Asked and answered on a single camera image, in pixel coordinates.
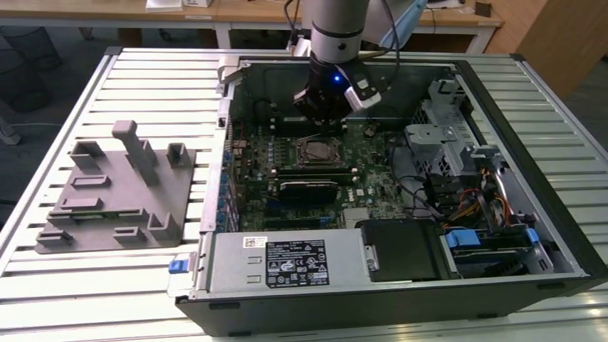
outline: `desk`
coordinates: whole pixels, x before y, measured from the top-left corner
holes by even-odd
[[[281,0],[215,0],[209,8],[185,6],[180,12],[149,14],[145,0],[0,0],[0,25],[213,29],[220,48],[229,48],[231,29],[289,29],[283,4]],[[435,11],[435,23],[436,27],[432,13],[425,12],[415,33],[472,35],[467,52],[483,53],[504,22],[496,15],[484,18],[447,9]]]

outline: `blue latch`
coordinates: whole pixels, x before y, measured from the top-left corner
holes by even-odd
[[[525,234],[528,235],[528,239],[531,239],[532,244],[536,244],[540,241],[539,234],[533,228],[525,229]]]
[[[188,273],[188,260],[173,260],[169,263],[169,274]]]
[[[445,234],[445,239],[448,240],[449,248],[481,245],[477,233],[472,229],[452,230]]]

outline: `barcode sticker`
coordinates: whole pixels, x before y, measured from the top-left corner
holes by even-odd
[[[244,237],[243,248],[264,248],[267,246],[268,237]]]

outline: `cpu socket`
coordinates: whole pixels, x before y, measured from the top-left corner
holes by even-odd
[[[343,164],[340,141],[335,138],[309,138],[296,142],[297,165],[300,167],[328,167]]]

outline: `motherboard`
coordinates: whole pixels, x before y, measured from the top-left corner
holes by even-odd
[[[236,124],[240,231],[353,228],[363,219],[408,217],[389,165],[399,133],[369,120],[301,137]]]

